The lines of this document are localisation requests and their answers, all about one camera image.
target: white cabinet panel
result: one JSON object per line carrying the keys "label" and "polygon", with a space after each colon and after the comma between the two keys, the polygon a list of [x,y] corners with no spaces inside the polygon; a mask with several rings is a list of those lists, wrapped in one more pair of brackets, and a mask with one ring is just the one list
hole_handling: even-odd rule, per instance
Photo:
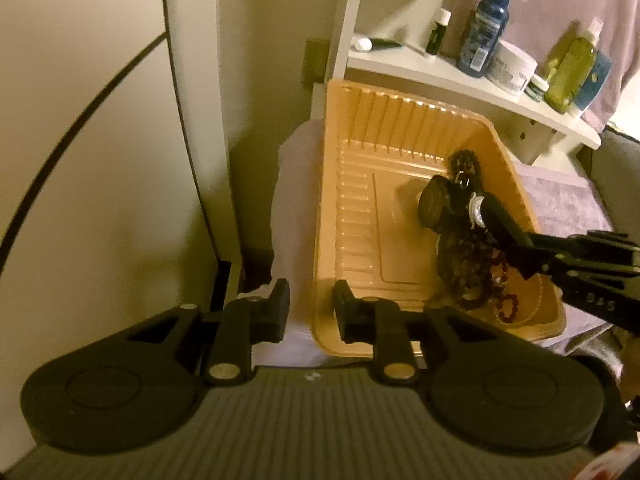
{"label": "white cabinet panel", "polygon": [[207,304],[215,271],[163,41],[66,150],[0,277],[0,470],[31,445],[18,395],[32,370],[175,304]]}
{"label": "white cabinet panel", "polygon": [[164,31],[162,0],[0,0],[0,236],[104,85]]}

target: ribbed gray surface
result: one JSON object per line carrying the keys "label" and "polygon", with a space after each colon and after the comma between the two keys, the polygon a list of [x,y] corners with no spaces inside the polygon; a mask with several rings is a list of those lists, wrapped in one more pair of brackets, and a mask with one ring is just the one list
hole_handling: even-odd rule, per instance
{"label": "ribbed gray surface", "polygon": [[114,456],[38,446],[10,480],[434,479],[566,480],[587,450],[517,458],[443,430],[417,394],[373,382],[363,368],[260,368],[211,390],[171,436]]}

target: lavender cloth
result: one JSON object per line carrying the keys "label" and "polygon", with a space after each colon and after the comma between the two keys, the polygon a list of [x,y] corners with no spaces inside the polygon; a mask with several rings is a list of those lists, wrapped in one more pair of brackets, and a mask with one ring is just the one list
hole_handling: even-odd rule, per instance
{"label": "lavender cloth", "polygon": [[[307,121],[280,147],[280,171],[271,205],[272,281],[249,295],[267,297],[275,280],[286,278],[290,286],[289,320],[281,343],[254,345],[254,365],[320,366],[341,362],[318,348],[309,327],[323,138],[324,124]],[[610,229],[588,179],[514,164],[546,234],[565,236],[587,229]],[[602,320],[576,308],[568,306],[566,313],[564,333],[545,340],[543,345],[571,341],[575,335],[607,327]]]}
{"label": "lavender cloth", "polygon": [[[441,51],[457,57],[467,20],[480,0],[454,0]],[[604,21],[599,48],[613,60],[613,68],[600,94],[583,118],[602,131],[616,110],[620,92],[640,68],[639,0],[511,0],[509,23],[503,38],[541,64],[552,47],[579,20],[586,29],[597,16]]]}

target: pink towel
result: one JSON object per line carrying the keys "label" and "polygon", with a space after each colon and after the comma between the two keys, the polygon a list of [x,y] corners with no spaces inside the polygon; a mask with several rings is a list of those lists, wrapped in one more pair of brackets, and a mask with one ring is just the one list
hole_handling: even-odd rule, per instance
{"label": "pink towel", "polygon": [[[455,0],[442,44],[446,56],[460,52],[462,34],[471,12],[480,0]],[[602,131],[616,110],[620,92],[640,68],[639,0],[511,0],[509,23],[503,38],[545,62],[552,47],[575,20],[580,32],[597,16],[604,21],[599,49],[613,60],[604,87],[583,118]]]}

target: black curved line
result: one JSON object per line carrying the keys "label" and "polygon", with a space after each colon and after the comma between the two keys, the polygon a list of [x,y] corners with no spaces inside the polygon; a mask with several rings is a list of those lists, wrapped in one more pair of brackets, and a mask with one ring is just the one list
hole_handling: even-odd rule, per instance
{"label": "black curved line", "polygon": [[174,94],[175,94],[175,103],[178,107],[178,117],[180,117],[180,127],[182,129],[182,138],[184,139],[184,145],[187,149],[187,157],[189,159],[189,166],[191,168],[191,176],[193,177],[193,183],[196,187],[196,194],[198,195],[198,202],[200,202],[200,209],[202,209],[202,217],[204,218],[204,224],[207,228],[207,233],[209,234],[209,240],[211,241],[211,247],[213,248],[213,253],[216,255],[216,260],[220,261],[220,254],[218,253],[218,248],[216,247],[216,241],[213,237],[213,229],[211,228],[211,223],[209,222],[209,216],[207,215],[207,210],[204,207],[204,200],[202,199],[202,192],[200,191],[200,185],[198,184],[198,179],[196,177],[196,170],[193,166],[193,157],[191,157],[191,149],[189,146],[189,138],[187,136],[187,128],[184,125],[184,114],[182,113],[182,105],[180,103],[180,92],[178,92],[178,79],[175,75],[175,63],[174,63],[174,50],[171,44],[171,33],[169,32],[169,5],[167,0],[162,0],[162,13],[164,14],[164,30],[166,34],[166,46],[169,49],[169,64],[171,65],[171,78],[174,82]]}
{"label": "black curved line", "polygon": [[64,136],[60,139],[56,147],[50,153],[47,160],[44,162],[40,171],[33,179],[33,182],[29,186],[27,193],[22,197],[22,201],[18,206],[18,209],[15,211],[14,217],[9,224],[9,227],[2,238],[2,243],[0,243],[0,276],[2,276],[2,271],[4,270],[4,266],[6,265],[6,261],[9,257],[9,253],[11,252],[11,248],[14,246],[15,239],[18,237],[18,232],[20,232],[20,228],[22,224],[24,224],[27,215],[33,206],[38,194],[42,190],[45,182],[51,175],[51,172],[56,167],[56,164],[60,161],[60,158],[65,154],[65,150],[69,147],[71,142],[78,136],[80,130],[84,127],[86,122],[91,118],[94,112],[100,107],[100,105],[105,101],[105,99],[115,90],[115,88],[122,82],[124,78],[135,68],[137,67],[146,56],[148,56],[160,43],[162,43],[167,37],[167,34],[163,32],[155,38],[151,43],[149,43],[135,58],[129,61],[126,66],[120,70],[111,81],[107,83],[107,85],[100,90],[100,93],[94,97],[94,99],[89,103],[87,108],[78,116],[75,122],[71,125],[71,127],[66,131]]}

